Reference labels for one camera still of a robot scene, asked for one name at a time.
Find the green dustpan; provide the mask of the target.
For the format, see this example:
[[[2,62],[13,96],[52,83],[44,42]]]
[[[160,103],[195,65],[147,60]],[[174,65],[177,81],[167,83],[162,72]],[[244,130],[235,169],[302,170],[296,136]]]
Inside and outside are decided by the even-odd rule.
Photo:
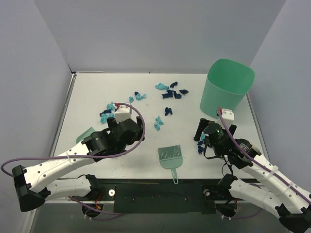
[[[76,144],[78,144],[79,142],[83,141],[84,138],[90,136],[93,132],[95,132],[95,129],[90,127],[88,128],[86,131],[84,131],[81,135],[79,135],[77,138],[76,138]]]

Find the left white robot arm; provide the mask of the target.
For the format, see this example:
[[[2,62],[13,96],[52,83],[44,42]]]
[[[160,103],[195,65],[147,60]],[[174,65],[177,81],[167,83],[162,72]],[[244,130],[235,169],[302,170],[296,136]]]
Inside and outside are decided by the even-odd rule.
[[[46,201],[69,196],[95,200],[102,193],[97,178],[85,174],[65,178],[68,173],[102,159],[126,154],[126,147],[137,147],[144,140],[145,124],[141,117],[118,123],[112,119],[108,128],[93,132],[74,147],[35,166],[12,169],[17,198],[22,212],[34,210]]]

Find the green hand brush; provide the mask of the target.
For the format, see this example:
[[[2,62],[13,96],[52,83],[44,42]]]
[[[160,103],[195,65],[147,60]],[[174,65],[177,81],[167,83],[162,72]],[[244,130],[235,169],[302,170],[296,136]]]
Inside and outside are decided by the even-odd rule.
[[[176,169],[183,164],[183,156],[180,145],[158,148],[159,163],[164,169],[172,173],[174,184],[179,184]]]

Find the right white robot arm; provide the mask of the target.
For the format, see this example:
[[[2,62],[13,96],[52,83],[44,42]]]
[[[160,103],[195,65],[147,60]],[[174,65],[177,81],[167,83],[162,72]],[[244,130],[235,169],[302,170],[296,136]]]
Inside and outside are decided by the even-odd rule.
[[[251,142],[233,138],[236,128],[236,125],[231,125],[226,130],[215,121],[201,118],[194,141],[203,139],[205,148],[213,149],[213,158],[224,159],[227,165],[248,173],[265,189],[256,189],[230,173],[218,182],[214,195],[223,199],[230,196],[242,199],[265,209],[293,233],[304,233],[310,229],[310,192],[286,178]]]

